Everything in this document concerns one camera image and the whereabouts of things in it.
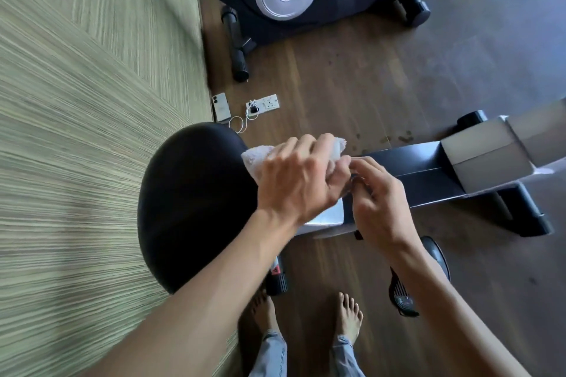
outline forearm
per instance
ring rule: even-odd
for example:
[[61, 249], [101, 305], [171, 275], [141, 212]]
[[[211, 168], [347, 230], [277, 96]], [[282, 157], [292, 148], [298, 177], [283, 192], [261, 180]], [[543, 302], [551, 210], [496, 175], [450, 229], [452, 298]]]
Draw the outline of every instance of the forearm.
[[529, 375], [458, 294], [424, 247], [408, 247], [388, 258], [459, 375]]
[[266, 212], [252, 215], [232, 243], [168, 298], [90, 375], [209, 375], [221, 348], [293, 224]]

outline white cable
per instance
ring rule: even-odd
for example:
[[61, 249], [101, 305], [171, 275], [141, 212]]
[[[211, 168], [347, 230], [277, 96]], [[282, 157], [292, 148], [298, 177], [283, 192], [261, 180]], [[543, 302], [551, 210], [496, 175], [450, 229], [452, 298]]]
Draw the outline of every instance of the white cable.
[[[258, 111], [256, 113], [250, 113], [250, 110], [251, 110], [252, 107], [255, 107]], [[259, 108], [258, 108], [258, 105], [255, 104], [255, 100], [249, 101], [249, 105], [246, 108], [246, 115], [245, 116], [246, 116], [246, 123], [245, 124], [244, 124], [244, 120], [242, 119], [241, 116], [232, 116], [230, 118], [230, 121], [228, 121], [228, 127], [231, 128], [230, 123], [232, 122], [232, 120], [235, 119], [235, 118], [238, 118], [242, 122], [242, 126], [240, 127], [240, 130], [238, 130], [238, 131], [234, 130], [234, 131], [236, 131], [236, 134], [240, 134], [240, 133], [243, 133], [244, 131], [246, 131], [248, 120], [253, 121], [254, 119], [256, 119], [259, 116]]]

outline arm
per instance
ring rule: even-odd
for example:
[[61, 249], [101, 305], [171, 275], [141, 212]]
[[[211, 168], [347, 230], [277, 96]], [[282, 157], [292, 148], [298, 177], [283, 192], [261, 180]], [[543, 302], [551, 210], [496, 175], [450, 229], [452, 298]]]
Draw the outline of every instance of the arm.
[[334, 137], [291, 138], [266, 158], [258, 209], [232, 243], [155, 308], [88, 376], [210, 375], [238, 318], [298, 227], [338, 200], [342, 157], [326, 180]]
[[352, 191], [358, 229], [385, 254], [458, 375], [529, 376], [423, 247], [401, 181], [372, 158], [353, 159], [350, 168], [358, 174]]

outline pant leg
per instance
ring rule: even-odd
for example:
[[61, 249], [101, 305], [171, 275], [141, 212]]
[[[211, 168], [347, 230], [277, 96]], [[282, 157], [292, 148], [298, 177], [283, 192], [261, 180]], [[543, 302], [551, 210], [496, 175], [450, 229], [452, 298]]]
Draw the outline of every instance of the pant leg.
[[330, 371], [336, 377], [365, 377], [354, 356], [354, 348], [343, 335], [338, 335], [330, 348]]
[[263, 335], [250, 377], [287, 377], [287, 343], [279, 332]]

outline charging cable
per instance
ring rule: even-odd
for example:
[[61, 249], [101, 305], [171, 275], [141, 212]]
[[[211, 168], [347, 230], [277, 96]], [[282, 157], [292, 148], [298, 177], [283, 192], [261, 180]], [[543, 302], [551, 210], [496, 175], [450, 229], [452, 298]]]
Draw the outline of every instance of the charging cable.
[[246, 129], [247, 129], [247, 122], [249, 121], [253, 121], [254, 119], [256, 119], [259, 116], [259, 107], [258, 105], [255, 103], [255, 100], [250, 100], [249, 104], [247, 105], [246, 108], [246, 120], [244, 122], [244, 120], [242, 119], [241, 116], [232, 116], [230, 118], [230, 121], [228, 121], [228, 127], [230, 127], [230, 123], [232, 122], [233, 119], [239, 119], [242, 123], [240, 130], [236, 131], [236, 134], [240, 134], [243, 133]]

